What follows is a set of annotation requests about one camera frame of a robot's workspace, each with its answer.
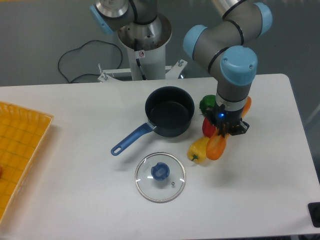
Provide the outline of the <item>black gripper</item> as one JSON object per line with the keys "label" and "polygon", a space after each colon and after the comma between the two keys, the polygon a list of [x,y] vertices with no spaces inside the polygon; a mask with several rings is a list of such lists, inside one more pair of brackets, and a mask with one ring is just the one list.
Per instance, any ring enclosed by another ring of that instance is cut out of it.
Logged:
{"label": "black gripper", "polygon": [[242,135],[245,134],[250,127],[247,122],[243,121],[242,114],[244,109],[245,107],[242,107],[236,111],[229,111],[224,104],[221,106],[215,104],[205,109],[205,117],[216,127],[218,136]]}

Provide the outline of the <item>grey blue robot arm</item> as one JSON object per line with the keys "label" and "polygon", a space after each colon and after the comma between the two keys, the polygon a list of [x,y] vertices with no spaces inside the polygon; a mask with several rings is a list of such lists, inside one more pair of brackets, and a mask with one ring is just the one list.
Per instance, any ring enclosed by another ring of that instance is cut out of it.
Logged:
{"label": "grey blue robot arm", "polygon": [[[221,136],[244,134],[245,104],[258,59],[244,44],[267,32],[273,23],[267,5],[246,0],[216,0],[222,23],[193,26],[183,39],[186,54],[217,80],[215,103],[205,116]],[[117,33],[127,48],[133,80],[165,77],[165,46],[172,36],[169,20],[155,0],[98,0],[90,12],[106,34]]]}

